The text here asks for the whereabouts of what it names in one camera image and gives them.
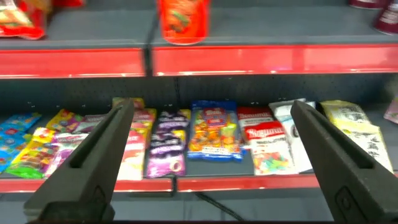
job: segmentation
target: gray shelf surface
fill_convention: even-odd
[[[342,0],[213,0],[200,45],[397,43],[372,27],[376,14]],[[170,44],[157,29],[153,46],[163,45]]]
[[[155,14],[154,1],[91,0],[84,7],[55,12],[42,40],[2,38],[0,49],[140,47],[147,42]]]
[[[398,139],[396,138],[398,133],[398,124],[394,124],[383,118],[384,113],[387,110],[387,104],[363,106],[366,114],[371,120],[372,124],[379,126],[384,141],[387,146],[387,151],[392,163],[394,170],[398,170]],[[39,122],[37,122],[32,128],[29,129],[29,133],[37,127],[43,127],[47,122],[54,116],[54,114],[44,115]],[[8,116],[2,116],[0,121],[4,121]],[[144,163],[144,175],[146,174],[148,155],[146,154],[146,161]],[[241,163],[239,162],[215,162],[215,161],[204,161],[204,160],[190,160],[185,159],[187,174],[185,177],[227,177],[227,176],[245,176],[254,175],[254,166],[250,152],[248,152]],[[4,178],[18,178],[16,176],[3,173],[0,175],[0,179]]]

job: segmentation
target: pegboard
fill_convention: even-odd
[[[181,104],[193,100],[233,100],[239,105],[267,105],[295,98],[346,100],[359,104],[389,103],[396,74],[245,75],[181,77]]]
[[[172,77],[0,80],[0,113],[67,108],[77,113],[107,113],[111,99],[142,97],[148,107],[175,106]]]

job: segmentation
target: red canister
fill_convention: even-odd
[[[386,0],[349,0],[350,6],[361,9],[381,9]]]
[[[378,14],[374,27],[385,34],[398,34],[398,0],[390,0]]]

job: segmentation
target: shelf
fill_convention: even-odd
[[[363,106],[372,124],[380,126],[387,146],[390,160],[395,171],[398,171],[398,125],[385,120],[383,114],[388,105]],[[43,116],[29,132],[45,126],[53,115]],[[146,173],[148,155],[144,164]],[[217,191],[217,190],[254,190],[254,189],[299,189],[319,187],[317,178],[309,171],[298,175],[254,176],[251,154],[244,156],[242,163],[209,162],[185,159],[187,174],[177,179],[179,192]],[[21,179],[3,173],[0,175],[0,193],[34,192],[44,180]],[[172,183],[169,177],[146,179],[142,181],[118,181],[117,192],[170,192]]]
[[[377,11],[345,1],[213,2],[197,46],[171,46],[157,29],[154,75],[398,72],[398,38],[372,28]]]
[[[43,40],[0,39],[0,78],[144,76],[150,1],[97,0],[55,12]]]

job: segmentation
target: black cable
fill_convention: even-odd
[[[195,192],[195,195],[198,198],[200,198],[200,199],[202,199],[202,200],[214,205],[215,207],[219,208],[221,211],[227,213],[228,215],[231,215],[237,221],[244,221],[244,219],[240,215],[238,215],[236,212],[234,212],[231,209],[225,207],[224,205],[220,204],[219,202],[217,202],[216,200],[212,199],[211,197],[205,195],[204,193]]]

